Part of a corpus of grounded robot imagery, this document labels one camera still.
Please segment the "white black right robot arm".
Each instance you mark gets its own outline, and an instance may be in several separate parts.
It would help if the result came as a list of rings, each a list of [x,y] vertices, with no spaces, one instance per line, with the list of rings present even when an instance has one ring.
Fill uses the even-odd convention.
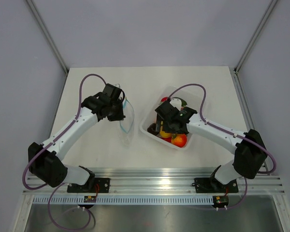
[[[169,100],[155,109],[159,126],[168,133],[196,134],[234,155],[234,159],[218,166],[209,177],[195,178],[197,193],[237,193],[238,178],[254,179],[267,158],[260,134],[235,131],[206,121],[201,113],[189,107],[178,110]]]

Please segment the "yellow orange fruit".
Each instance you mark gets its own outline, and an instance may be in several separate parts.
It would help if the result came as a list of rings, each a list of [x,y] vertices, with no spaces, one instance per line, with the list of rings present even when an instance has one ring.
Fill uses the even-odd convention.
[[[159,135],[160,135],[161,138],[165,138],[165,139],[172,137],[172,133],[167,133],[167,132],[164,132],[163,130],[160,131]]]

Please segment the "clear zip top bag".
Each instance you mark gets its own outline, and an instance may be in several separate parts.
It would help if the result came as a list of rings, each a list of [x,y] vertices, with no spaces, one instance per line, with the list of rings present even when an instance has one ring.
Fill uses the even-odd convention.
[[[128,147],[132,143],[134,136],[135,112],[127,97],[123,101],[123,113],[125,118],[119,121],[117,133],[122,144]]]

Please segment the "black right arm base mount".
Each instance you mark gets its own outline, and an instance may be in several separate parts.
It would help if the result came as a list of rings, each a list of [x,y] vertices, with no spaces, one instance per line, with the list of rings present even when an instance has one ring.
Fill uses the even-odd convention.
[[[224,185],[210,177],[194,178],[191,184],[195,188],[196,193],[238,193],[237,181],[233,180]]]

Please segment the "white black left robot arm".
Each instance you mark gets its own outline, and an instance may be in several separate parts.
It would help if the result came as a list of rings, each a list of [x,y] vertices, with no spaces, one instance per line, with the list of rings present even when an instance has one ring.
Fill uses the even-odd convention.
[[[118,85],[106,84],[103,91],[85,98],[79,103],[76,115],[60,131],[42,144],[32,143],[28,149],[29,167],[45,185],[53,188],[63,183],[77,184],[83,192],[90,192],[95,186],[95,175],[82,166],[63,164],[63,159],[91,127],[104,118],[122,121],[124,91]]]

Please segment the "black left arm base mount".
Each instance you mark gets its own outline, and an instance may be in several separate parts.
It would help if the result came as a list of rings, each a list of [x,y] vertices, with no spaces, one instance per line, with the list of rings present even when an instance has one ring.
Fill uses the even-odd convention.
[[[71,184],[67,187],[68,193],[108,193],[110,188],[110,178],[95,177],[88,180],[84,185]]]

